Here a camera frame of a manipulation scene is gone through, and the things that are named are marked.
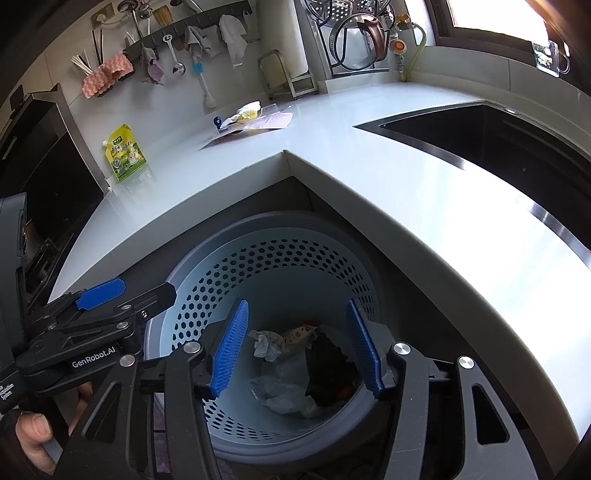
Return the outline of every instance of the trash can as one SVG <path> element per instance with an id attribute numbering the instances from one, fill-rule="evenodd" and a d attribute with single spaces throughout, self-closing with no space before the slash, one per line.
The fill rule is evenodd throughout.
<path id="1" fill-rule="evenodd" d="M 330 340 L 354 361 L 345 324 L 346 302 L 357 298 L 369 320 L 388 317 L 378 270 L 351 235 L 309 212 L 275 212 L 234 223 L 195 247 L 168 281 L 177 301 L 149 322 L 147 358 L 165 356 L 223 320 L 237 298 L 247 299 L 249 330 L 283 333 L 305 322 L 325 326 Z M 248 380 L 261 373 L 254 340 L 242 345 L 230 384 L 204 401 L 216 456 L 240 463 L 286 463 L 329 447 L 375 405 L 362 384 L 330 417 L 279 415 L 260 405 Z M 157 397 L 160 406 L 164 397 Z"/>

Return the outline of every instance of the dish towel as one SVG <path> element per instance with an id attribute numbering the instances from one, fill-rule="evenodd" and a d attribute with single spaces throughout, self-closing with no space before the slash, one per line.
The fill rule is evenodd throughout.
<path id="1" fill-rule="evenodd" d="M 152 85 L 163 85 L 162 78 L 164 72 L 156 61 L 156 52 L 148 47 L 142 48 L 142 65 L 146 73 L 144 83 L 151 83 Z"/>
<path id="2" fill-rule="evenodd" d="M 224 42 L 228 45 L 232 65 L 235 67 L 242 65 L 242 58 L 246 50 L 246 41 L 242 38 L 242 35 L 246 35 L 244 25 L 236 17 L 222 15 L 220 19 L 220 30 Z"/>
<path id="3" fill-rule="evenodd" d="M 100 95 L 109 90 L 117 80 L 133 71 L 134 66 L 123 52 L 119 52 L 82 80 L 82 93 L 86 98 Z"/>
<path id="4" fill-rule="evenodd" d="M 185 32 L 185 44 L 189 47 L 191 56 L 198 59 L 201 58 L 203 52 L 209 58 L 213 58 L 223 50 L 217 33 L 217 25 L 204 29 L 189 25 Z"/>

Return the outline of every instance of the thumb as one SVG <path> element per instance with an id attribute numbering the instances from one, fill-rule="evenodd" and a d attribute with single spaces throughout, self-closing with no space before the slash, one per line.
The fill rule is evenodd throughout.
<path id="1" fill-rule="evenodd" d="M 22 451 L 31 463 L 39 470 L 52 475 L 56 464 L 42 446 L 53 438 L 51 426 L 45 416 L 39 413 L 21 415 L 17 420 L 15 432 Z"/>

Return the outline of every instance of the plastic bag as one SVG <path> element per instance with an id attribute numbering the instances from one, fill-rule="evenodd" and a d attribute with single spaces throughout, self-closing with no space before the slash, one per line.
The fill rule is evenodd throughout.
<path id="1" fill-rule="evenodd" d="M 251 394 L 261 405 L 279 415 L 300 413 L 312 419 L 322 414 L 322 409 L 306 395 L 310 378 L 304 352 L 274 364 L 265 363 L 263 370 L 263 375 L 248 381 Z"/>

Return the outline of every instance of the metal screw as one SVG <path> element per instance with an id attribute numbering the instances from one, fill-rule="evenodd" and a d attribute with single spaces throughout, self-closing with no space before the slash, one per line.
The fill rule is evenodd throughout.
<path id="1" fill-rule="evenodd" d="M 135 363 L 135 357 L 133 355 L 124 355 L 119 359 L 119 365 L 122 367 L 131 367 Z"/>
<path id="2" fill-rule="evenodd" d="M 408 355 L 410 353 L 410 347 L 406 343 L 397 343 L 394 345 L 394 351 L 398 355 Z"/>
<path id="3" fill-rule="evenodd" d="M 460 367 L 466 368 L 467 370 L 474 368 L 474 360 L 469 356 L 461 356 L 457 362 L 460 364 Z"/>
<path id="4" fill-rule="evenodd" d="M 199 353 L 201 344 L 199 342 L 187 342 L 183 345 L 185 353 Z"/>

